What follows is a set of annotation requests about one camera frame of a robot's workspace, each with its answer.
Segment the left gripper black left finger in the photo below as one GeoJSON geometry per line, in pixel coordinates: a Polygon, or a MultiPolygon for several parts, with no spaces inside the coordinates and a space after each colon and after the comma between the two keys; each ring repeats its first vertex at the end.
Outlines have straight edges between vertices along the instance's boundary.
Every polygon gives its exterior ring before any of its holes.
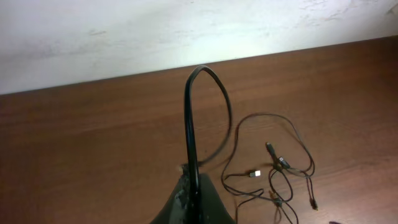
{"type": "Polygon", "coordinates": [[[180,166],[182,175],[169,199],[150,224],[186,224],[189,218],[190,179],[188,165],[180,166]]]}

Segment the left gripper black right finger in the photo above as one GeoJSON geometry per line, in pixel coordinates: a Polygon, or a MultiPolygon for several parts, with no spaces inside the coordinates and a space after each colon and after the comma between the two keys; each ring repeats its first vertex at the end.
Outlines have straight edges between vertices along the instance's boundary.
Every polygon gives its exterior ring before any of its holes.
{"type": "Polygon", "coordinates": [[[204,224],[235,224],[207,174],[200,174],[201,207],[204,224]]]}

